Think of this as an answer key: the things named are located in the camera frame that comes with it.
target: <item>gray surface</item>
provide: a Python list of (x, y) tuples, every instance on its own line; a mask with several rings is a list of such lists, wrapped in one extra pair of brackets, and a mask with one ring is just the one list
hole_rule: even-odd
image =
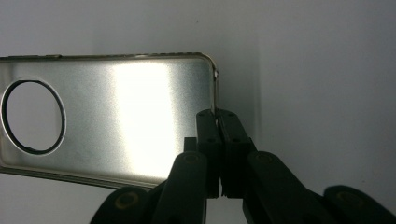
[[(260, 150), (315, 192), (349, 185), (395, 214), (395, 11), (370, 0), (10, 1), (0, 54), (205, 52), (220, 107)], [(87, 223), (109, 192), (0, 175), (0, 223)], [(210, 201), (207, 223), (244, 223), (241, 206)]]
[[(18, 80), (46, 83), (62, 102), (66, 131), (59, 146), (35, 155), (14, 145), (3, 129), (1, 165), (154, 187), (168, 177), (183, 151), (184, 137), (195, 136), (195, 115), (211, 107), (214, 73), (213, 63), (200, 54), (111, 60), (62, 57), (48, 62), (6, 59), (0, 62), (0, 92), (9, 91), (6, 87)], [(30, 121), (23, 115), (38, 113), (42, 105), (31, 103), (26, 97), (20, 101), (24, 108), (8, 107), (9, 117), (22, 117), (8, 121), (19, 122), (26, 130), (34, 126), (36, 118)], [(59, 129), (59, 122), (48, 122), (34, 132), (43, 133), (51, 123), (53, 130)], [(31, 135), (12, 126), (10, 132), (27, 139)]]

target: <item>white surface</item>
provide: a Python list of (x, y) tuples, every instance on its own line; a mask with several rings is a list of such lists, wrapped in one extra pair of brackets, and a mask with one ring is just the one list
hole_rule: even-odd
[[(0, 1), (0, 55), (202, 51), (220, 105), (318, 193), (396, 213), (396, 2)], [(111, 192), (0, 175), (0, 223), (87, 223)], [(209, 202), (207, 223), (244, 223)]]

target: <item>silver phone case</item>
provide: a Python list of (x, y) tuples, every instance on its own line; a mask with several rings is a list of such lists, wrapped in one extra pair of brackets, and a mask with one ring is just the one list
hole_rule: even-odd
[[(0, 172), (108, 188), (166, 179), (195, 115), (216, 112), (217, 70), (202, 53), (0, 58)], [(57, 99), (57, 143), (34, 151), (13, 139), (7, 97), (32, 81)]]

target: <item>gray background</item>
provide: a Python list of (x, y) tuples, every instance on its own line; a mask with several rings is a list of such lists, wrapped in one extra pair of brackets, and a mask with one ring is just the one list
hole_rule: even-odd
[[(315, 192), (396, 213), (395, 1), (0, 1), (0, 56), (201, 51), (220, 106)], [(0, 175), (0, 223), (88, 223), (111, 192)], [(210, 200), (207, 223), (246, 223)]]

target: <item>black ring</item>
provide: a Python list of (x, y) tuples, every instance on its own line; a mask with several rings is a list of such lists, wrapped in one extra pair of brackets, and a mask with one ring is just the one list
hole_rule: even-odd
[[(8, 98), (9, 95), (12, 93), (12, 91), (14, 91), (15, 88), (17, 88), (19, 85), (21, 85), (22, 83), (25, 82), (34, 82), (37, 84), (42, 85), (43, 87), (45, 87), (55, 98), (56, 102), (58, 103), (58, 106), (61, 110), (61, 117), (62, 117), (62, 127), (61, 127), (61, 133), (59, 134), (58, 139), (56, 140), (55, 144), (52, 145), (52, 147), (45, 149), (45, 150), (37, 150), (31, 147), (26, 147), (24, 146), (20, 141), (18, 141), (18, 139), (15, 137), (14, 133), (11, 131), (11, 128), (9, 127), (9, 123), (8, 123), (8, 118), (7, 118), (7, 104), (8, 104)], [(64, 137), (64, 132), (65, 132), (65, 114), (64, 114), (64, 106), (62, 105), (61, 100), (59, 99), (58, 95), (56, 94), (56, 92), (46, 83), (42, 82), (42, 81), (38, 81), (38, 80), (19, 80), (16, 81), (14, 83), (12, 83), (11, 86), (9, 86), (9, 88), (6, 90), (6, 92), (4, 93), (4, 98), (3, 98), (3, 103), (2, 103), (2, 117), (3, 117), (3, 124), (4, 127), (6, 129), (6, 132), (9, 136), (9, 138), (11, 139), (11, 141), (21, 150), (31, 153), (31, 154), (35, 154), (35, 155), (42, 155), (42, 154), (46, 154), (51, 152), (53, 149), (55, 149), (56, 147), (58, 147), (61, 142), (62, 139)]]

